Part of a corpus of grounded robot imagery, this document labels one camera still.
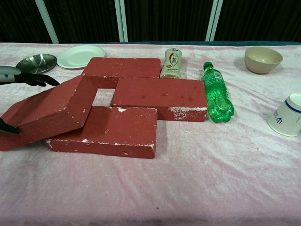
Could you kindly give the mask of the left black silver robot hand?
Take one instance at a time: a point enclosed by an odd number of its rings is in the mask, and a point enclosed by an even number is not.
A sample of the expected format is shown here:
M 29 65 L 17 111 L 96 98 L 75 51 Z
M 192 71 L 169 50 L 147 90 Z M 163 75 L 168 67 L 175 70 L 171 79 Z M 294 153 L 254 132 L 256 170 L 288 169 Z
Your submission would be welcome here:
M 40 73 L 24 73 L 12 66 L 0 66 L 0 84 L 26 83 L 30 86 L 57 86 L 60 83 L 51 76 Z

